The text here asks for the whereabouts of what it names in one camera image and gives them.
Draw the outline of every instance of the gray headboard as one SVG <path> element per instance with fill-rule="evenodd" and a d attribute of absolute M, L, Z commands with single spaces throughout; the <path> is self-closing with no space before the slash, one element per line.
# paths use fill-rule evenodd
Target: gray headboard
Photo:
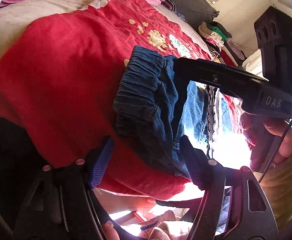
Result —
<path fill-rule="evenodd" d="M 211 22 L 218 12 L 206 0 L 173 0 L 177 11 L 185 15 L 187 22 L 195 30 L 202 22 Z"/>

